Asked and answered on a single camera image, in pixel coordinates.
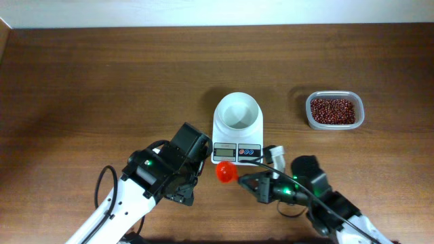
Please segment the red measuring scoop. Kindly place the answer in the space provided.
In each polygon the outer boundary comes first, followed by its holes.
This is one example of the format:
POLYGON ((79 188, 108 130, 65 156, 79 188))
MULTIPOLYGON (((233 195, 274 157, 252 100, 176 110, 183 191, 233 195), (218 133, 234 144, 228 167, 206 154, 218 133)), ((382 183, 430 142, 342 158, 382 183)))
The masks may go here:
POLYGON ((237 166, 229 161, 222 161, 216 166, 216 176, 221 183, 238 181, 237 166))

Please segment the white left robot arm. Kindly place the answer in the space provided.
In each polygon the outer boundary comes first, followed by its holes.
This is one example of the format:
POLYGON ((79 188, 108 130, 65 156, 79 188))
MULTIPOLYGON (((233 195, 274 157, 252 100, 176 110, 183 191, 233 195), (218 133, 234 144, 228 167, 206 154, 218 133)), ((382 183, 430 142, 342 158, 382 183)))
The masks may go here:
POLYGON ((184 123, 171 140, 158 140, 133 152, 113 188, 69 243, 129 243, 126 232, 167 199, 191 206, 194 188, 212 153, 212 140, 184 123))

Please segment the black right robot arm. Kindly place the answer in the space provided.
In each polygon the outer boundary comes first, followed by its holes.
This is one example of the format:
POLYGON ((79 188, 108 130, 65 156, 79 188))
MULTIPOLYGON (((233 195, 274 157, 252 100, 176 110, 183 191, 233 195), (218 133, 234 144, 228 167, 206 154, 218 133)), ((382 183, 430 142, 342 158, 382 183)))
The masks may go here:
POLYGON ((265 168, 238 179, 238 184, 256 197, 257 202, 274 201, 301 205, 313 228, 334 243, 391 243, 346 197, 332 190, 317 158, 300 156, 291 163, 292 175, 254 160, 243 160, 265 168))

